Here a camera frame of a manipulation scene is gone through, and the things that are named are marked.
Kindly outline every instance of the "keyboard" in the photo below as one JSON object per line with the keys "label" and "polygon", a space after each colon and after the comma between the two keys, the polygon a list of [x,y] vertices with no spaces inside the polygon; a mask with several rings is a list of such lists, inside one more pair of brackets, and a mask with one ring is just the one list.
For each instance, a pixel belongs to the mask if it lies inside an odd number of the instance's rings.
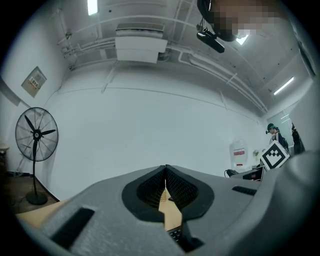
{"label": "keyboard", "polygon": [[181,226],[178,226],[176,228],[169,230],[168,233],[172,237],[173,240],[175,240],[177,243],[179,243],[179,240],[181,238]]}

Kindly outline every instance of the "wooden floor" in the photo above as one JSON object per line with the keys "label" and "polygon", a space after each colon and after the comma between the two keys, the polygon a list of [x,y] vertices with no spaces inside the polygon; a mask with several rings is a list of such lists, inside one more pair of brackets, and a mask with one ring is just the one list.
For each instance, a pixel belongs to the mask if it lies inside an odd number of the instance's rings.
{"label": "wooden floor", "polygon": [[7,178],[6,189],[8,190],[8,204],[15,214],[25,213],[45,206],[52,205],[57,201],[52,198],[36,181],[36,189],[45,193],[48,201],[44,205],[32,205],[27,202],[26,194],[33,189],[33,178],[28,176],[11,176]]}

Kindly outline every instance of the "desk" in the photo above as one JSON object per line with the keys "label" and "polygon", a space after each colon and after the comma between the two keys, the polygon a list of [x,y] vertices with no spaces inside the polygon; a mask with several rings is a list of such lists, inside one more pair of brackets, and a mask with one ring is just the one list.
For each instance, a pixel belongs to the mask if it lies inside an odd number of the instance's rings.
{"label": "desk", "polygon": [[[160,201],[159,211],[164,213],[164,228],[166,231],[172,230],[181,225],[182,215],[175,203],[169,201],[170,194],[166,191],[166,201]],[[56,209],[61,207],[68,200],[63,200],[46,207],[19,213],[16,216],[26,221],[35,228],[40,228],[45,219]]]}

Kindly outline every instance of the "fan base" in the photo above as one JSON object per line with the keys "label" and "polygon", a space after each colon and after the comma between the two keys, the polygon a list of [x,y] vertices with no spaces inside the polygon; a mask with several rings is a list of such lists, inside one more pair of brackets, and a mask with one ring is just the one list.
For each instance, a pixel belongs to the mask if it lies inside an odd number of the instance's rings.
{"label": "fan base", "polygon": [[42,192],[37,192],[36,195],[34,191],[31,191],[26,194],[25,198],[30,204],[35,206],[44,205],[48,201],[47,195]]}

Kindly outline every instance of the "ceiling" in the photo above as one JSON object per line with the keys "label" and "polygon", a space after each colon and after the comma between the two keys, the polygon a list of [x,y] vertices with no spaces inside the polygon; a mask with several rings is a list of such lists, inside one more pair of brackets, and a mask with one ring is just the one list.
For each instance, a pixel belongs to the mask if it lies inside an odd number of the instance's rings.
{"label": "ceiling", "polygon": [[[118,24],[150,23],[164,25],[163,39],[168,40],[169,46],[189,47],[232,74],[237,74],[267,108],[282,100],[307,79],[308,72],[289,22],[269,24],[264,30],[250,34],[243,45],[236,41],[220,41],[225,47],[225,52],[220,54],[196,38],[195,26],[202,18],[196,2],[98,0],[98,13],[89,16],[87,0],[57,0],[52,7],[51,19],[55,23],[61,54],[65,54],[72,68],[91,62],[114,60],[117,53],[112,43],[83,52],[71,52],[71,49],[114,38]],[[187,24],[175,22],[175,19]],[[178,58],[174,56],[177,54],[168,56],[168,61],[177,62]],[[274,92],[291,77],[294,77],[292,85],[274,96]]]}

